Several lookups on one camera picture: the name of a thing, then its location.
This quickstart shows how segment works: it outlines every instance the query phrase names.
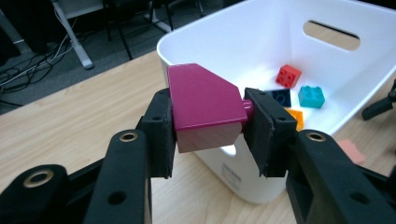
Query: wooden table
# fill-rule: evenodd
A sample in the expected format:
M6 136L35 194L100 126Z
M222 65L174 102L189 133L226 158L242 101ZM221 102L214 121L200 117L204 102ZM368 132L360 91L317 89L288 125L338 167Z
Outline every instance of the wooden table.
M56 163L68 173L105 156L111 136L135 127L165 88L156 52L0 117L0 190L17 175ZM390 81L370 103L385 97ZM365 167L388 175L396 163L396 111L356 115L335 136L351 139ZM173 177L153 180L154 223L295 223L287 192L256 205L235 196L194 154L176 154Z

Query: black chair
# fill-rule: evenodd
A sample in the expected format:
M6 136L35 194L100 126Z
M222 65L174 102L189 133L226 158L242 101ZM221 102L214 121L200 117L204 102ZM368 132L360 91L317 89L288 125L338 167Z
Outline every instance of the black chair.
M123 46L128 54L130 60L133 59L131 51L129 50L128 44L125 40L125 35L121 29L121 13L120 9L123 7L135 7L135 8L142 8L142 7L149 7L149 22L152 23L152 17L154 8L164 5L166 10L166 15L169 20L169 26L171 31L173 31L173 23L171 19L171 13L169 10L169 1L167 0L102 0L103 8L106 16L106 28L107 28L107 37L108 40L111 41L111 34L110 34L110 27L109 27L109 16L111 16L116 24L117 30L119 31L120 38L122 41Z

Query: white plastic storage bin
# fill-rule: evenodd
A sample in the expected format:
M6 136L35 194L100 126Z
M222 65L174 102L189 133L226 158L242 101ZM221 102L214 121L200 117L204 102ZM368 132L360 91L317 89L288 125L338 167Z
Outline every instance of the white plastic storage bin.
M347 50L304 32L309 21L357 36ZM279 68L303 71L291 90L292 108L304 112L304 127L335 133L391 76L396 68L396 12L350 0L247 0L164 36L157 51L166 66L198 63L236 85L278 90ZM299 107L301 86L319 86L321 109ZM236 155L225 148L196 152L236 194L252 203L273 200L285 178L259 177L240 136Z

